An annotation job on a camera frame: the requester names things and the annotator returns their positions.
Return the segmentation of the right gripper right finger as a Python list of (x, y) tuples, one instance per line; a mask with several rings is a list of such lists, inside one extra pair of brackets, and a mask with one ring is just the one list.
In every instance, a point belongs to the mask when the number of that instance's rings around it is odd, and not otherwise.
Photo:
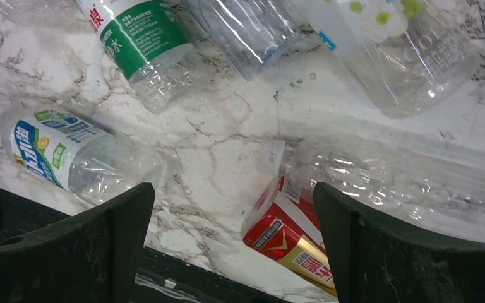
[(485, 243), (407, 223), (324, 182), (313, 201), (340, 302), (485, 302)]

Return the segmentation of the red gold label bottle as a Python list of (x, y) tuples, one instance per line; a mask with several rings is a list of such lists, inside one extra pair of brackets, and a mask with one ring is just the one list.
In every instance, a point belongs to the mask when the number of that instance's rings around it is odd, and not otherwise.
[(266, 186), (243, 221), (245, 245), (337, 295), (311, 191), (287, 176)]

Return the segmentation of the blue lemon label bottle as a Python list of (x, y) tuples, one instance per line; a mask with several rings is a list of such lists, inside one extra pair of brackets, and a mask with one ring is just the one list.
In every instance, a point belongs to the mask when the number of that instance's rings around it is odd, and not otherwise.
[(156, 186), (166, 168), (159, 152), (59, 107), (0, 102), (0, 137), (18, 165), (93, 205), (143, 182)]

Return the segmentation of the clear unlabelled bottle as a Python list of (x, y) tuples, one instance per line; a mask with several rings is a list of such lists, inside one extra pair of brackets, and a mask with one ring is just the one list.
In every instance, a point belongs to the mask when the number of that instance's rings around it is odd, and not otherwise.
[(357, 201), (444, 235), (485, 243), (485, 170), (354, 136), (261, 141), (258, 169), (296, 189), (325, 182)]

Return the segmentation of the white label bottle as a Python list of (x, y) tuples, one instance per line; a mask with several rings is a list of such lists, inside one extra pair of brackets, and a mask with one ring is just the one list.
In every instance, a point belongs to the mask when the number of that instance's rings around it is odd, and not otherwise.
[(473, 74), (477, 52), (432, 1), (294, 1), (386, 116), (418, 115)]

